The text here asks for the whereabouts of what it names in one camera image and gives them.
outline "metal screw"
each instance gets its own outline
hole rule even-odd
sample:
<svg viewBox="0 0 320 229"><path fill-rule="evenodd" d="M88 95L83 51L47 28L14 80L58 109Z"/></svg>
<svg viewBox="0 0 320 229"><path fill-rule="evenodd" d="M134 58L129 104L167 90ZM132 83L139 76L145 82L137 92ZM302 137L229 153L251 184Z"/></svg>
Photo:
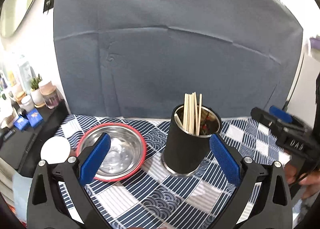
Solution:
<svg viewBox="0 0 320 229"><path fill-rule="evenodd" d="M282 165L281 165L281 163L280 163L279 161L275 161L275 166L276 166L277 168L279 168L279 167L281 167Z"/></svg>
<svg viewBox="0 0 320 229"><path fill-rule="evenodd" d="M39 166L40 166L40 167L42 167L42 166L44 166L44 165L45 165L45 160L39 161Z"/></svg>
<svg viewBox="0 0 320 229"><path fill-rule="evenodd" d="M69 163L74 163L75 161L76 161L76 157L73 157L73 156L68 159Z"/></svg>
<svg viewBox="0 0 320 229"><path fill-rule="evenodd" d="M244 157L245 163L252 163L252 159L250 157Z"/></svg>

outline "blue box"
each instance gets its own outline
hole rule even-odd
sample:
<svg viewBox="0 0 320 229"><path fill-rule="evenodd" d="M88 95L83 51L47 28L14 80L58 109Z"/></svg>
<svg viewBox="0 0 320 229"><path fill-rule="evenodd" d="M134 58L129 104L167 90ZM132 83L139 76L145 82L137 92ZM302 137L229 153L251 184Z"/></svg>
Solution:
<svg viewBox="0 0 320 229"><path fill-rule="evenodd" d="M19 118L13 123L13 125L23 131L29 125L29 121L19 115Z"/></svg>
<svg viewBox="0 0 320 229"><path fill-rule="evenodd" d="M43 120L37 109L33 109L32 111L28 112L27 118L33 128L37 127Z"/></svg>

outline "black cable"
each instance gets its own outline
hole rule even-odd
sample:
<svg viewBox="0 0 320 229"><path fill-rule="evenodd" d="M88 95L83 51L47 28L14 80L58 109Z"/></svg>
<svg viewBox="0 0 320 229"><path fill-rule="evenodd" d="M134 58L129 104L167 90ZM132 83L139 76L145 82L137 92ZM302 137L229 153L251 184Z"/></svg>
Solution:
<svg viewBox="0 0 320 229"><path fill-rule="evenodd" d="M293 185L298 184L300 181L302 181L303 179L305 179L307 176L309 176L311 174L312 171L314 171L318 165L320 164L320 160L318 160L317 164L314 166L314 168L312 168L309 172L307 172L306 174L304 174L301 178L299 178L298 180L296 180L295 182L289 184L289 188L291 188Z"/></svg>

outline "tablecloth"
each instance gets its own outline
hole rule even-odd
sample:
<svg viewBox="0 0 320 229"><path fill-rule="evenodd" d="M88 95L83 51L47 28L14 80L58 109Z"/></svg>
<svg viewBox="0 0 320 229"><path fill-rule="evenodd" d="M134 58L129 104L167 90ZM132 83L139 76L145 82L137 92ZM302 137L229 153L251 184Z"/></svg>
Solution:
<svg viewBox="0 0 320 229"><path fill-rule="evenodd" d="M234 185L228 183L216 159L209 153L194 176L173 177L161 164L169 121L127 120L81 115L69 115L55 136L68 139L73 149L90 128L108 122L120 122L137 129L147 144L146 160L133 176L119 182L93 180L85 186L92 201L113 228L143 227L206 229L229 200ZM222 121L222 138L242 156L256 162L282 164L290 156L276 146L276 138L267 127L251 118ZM256 183L242 216L249 216L261 183ZM80 220L68 190L60 183L60 190L71 216ZM294 207L298 213L301 201Z"/></svg>

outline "human hand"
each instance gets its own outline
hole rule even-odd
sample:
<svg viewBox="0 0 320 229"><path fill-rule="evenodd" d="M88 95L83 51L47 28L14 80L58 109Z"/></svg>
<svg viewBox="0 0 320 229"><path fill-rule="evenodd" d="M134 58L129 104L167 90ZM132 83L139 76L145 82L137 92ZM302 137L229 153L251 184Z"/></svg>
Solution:
<svg viewBox="0 0 320 229"><path fill-rule="evenodd" d="M288 184L293 183L296 180L297 168L290 164L290 161L284 166L285 178ZM318 191L320 191L320 171L312 171L306 178L299 182L300 185L306 185L307 189L302 195L302 199L306 199Z"/></svg>

